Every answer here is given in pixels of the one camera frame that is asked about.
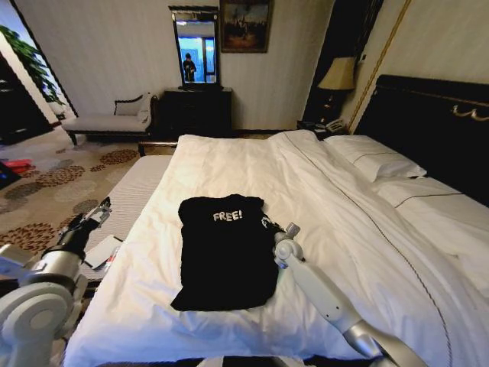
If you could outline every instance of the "framed painting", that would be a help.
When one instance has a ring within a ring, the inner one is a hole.
[[[221,0],[221,52],[267,52],[273,0]]]

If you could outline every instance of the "bed frame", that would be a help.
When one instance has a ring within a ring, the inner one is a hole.
[[[355,134],[489,206],[489,85],[381,75]]]

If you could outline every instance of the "pillow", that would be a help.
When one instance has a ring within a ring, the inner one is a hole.
[[[151,98],[153,96],[151,93],[146,93],[144,95],[144,98],[141,102],[141,106],[138,110],[137,116],[138,116],[138,121],[141,124],[144,123],[150,123],[151,122]]]
[[[378,177],[418,177],[426,171],[403,155],[364,135],[336,135],[325,142],[356,166],[369,180]]]
[[[432,178],[385,182],[377,193],[489,297],[489,208]]]
[[[116,115],[116,116],[123,116],[123,115],[136,116],[138,111],[141,108],[143,96],[144,95],[141,94],[139,97],[136,97],[134,99],[128,99],[125,101],[124,100],[115,101],[114,115]]]

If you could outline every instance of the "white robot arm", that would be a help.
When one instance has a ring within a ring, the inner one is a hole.
[[[0,299],[0,366],[50,365],[53,341],[74,327],[82,308],[87,280],[79,266],[89,234],[110,211],[107,197],[88,216],[77,216],[40,261],[12,245],[0,248],[0,274],[20,285]]]
[[[422,367],[426,364],[402,340],[386,334],[361,318],[353,304],[321,269],[303,260],[303,250],[293,241],[300,228],[291,223],[275,234],[275,262],[289,268],[293,278],[322,317],[363,356],[378,359],[375,366]]]

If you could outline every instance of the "potted plant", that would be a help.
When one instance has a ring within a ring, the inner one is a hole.
[[[62,115],[64,113],[64,103],[60,101],[57,95],[57,86],[49,80],[49,74],[46,71],[47,66],[38,57],[40,56],[39,50],[21,40],[17,32],[3,25],[0,25],[0,32],[7,39],[7,42],[14,50],[22,65],[24,65],[24,68],[42,93],[44,99],[46,99],[54,114],[56,116]]]

